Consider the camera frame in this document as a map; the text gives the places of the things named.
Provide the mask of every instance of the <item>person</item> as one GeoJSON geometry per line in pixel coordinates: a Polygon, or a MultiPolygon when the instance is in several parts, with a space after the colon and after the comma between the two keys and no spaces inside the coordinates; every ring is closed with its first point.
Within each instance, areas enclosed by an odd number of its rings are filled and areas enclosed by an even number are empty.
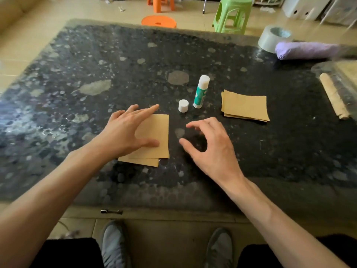
{"type": "MultiPolygon", "coordinates": [[[[55,170],[2,212],[0,267],[57,267],[64,261],[79,267],[131,267],[124,226],[118,221],[111,222],[105,229],[102,254],[91,238],[46,239],[77,194],[107,162],[143,146],[159,145],[155,139],[137,139],[134,135],[140,123],[158,107],[137,110],[138,105],[132,105],[126,111],[113,113],[99,135],[70,152],[55,170]],[[64,254],[56,257],[58,252],[64,254]]],[[[183,138],[180,144],[264,237],[271,249],[271,253],[264,251],[264,257],[287,268],[348,267],[244,177],[230,138],[216,118],[192,121],[186,127],[206,137],[207,150],[200,152],[183,138]]],[[[260,251],[253,252],[250,259],[242,259],[244,251],[238,266],[254,266],[252,258],[264,261],[259,257],[260,251]]],[[[208,243],[205,267],[232,267],[232,255],[230,233],[223,228],[217,229],[208,243]]]]}

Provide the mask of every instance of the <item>purple cloth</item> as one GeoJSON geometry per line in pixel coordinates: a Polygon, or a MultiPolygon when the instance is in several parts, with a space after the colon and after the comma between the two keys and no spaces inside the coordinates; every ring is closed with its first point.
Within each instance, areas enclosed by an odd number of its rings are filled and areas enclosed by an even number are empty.
{"type": "Polygon", "coordinates": [[[280,60],[331,58],[339,52],[337,44],[319,42],[279,42],[275,47],[280,60]]]}

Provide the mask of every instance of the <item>black table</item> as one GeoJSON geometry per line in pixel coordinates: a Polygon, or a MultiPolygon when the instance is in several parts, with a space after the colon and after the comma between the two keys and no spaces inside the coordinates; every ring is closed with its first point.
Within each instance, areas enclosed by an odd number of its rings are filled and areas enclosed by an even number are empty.
{"type": "Polygon", "coordinates": [[[315,61],[280,62],[257,39],[69,22],[1,98],[0,198],[14,200],[28,190],[97,135],[111,112],[159,103],[158,113],[170,115],[170,159],[157,168],[110,162],[76,204],[238,211],[178,143],[184,130],[204,150],[205,139],[185,124],[214,116],[244,174],[283,210],[355,217],[349,203],[356,200],[357,125],[336,117],[311,72],[315,61]],[[202,74],[211,77],[203,107],[179,113],[180,99],[193,103],[202,74]],[[267,96],[271,121],[224,117],[224,89],[267,96]]]}

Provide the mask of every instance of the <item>sofa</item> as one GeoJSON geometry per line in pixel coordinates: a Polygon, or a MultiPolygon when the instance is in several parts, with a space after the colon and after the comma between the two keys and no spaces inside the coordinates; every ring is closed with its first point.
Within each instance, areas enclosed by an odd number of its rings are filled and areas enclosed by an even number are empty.
{"type": "Polygon", "coordinates": [[[0,0],[0,32],[28,12],[40,0],[0,0]]]}

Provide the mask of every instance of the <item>pants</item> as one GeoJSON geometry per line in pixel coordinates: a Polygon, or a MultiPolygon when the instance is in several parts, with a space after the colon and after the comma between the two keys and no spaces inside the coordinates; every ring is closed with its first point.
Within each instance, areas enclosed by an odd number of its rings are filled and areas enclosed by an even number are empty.
{"type": "MultiPolygon", "coordinates": [[[[351,268],[357,268],[357,240],[343,234],[317,238],[351,268]]],[[[47,240],[31,268],[95,267],[104,268],[99,245],[95,239],[47,240]]],[[[239,257],[237,268],[282,267],[267,244],[251,244],[239,257]]]]}

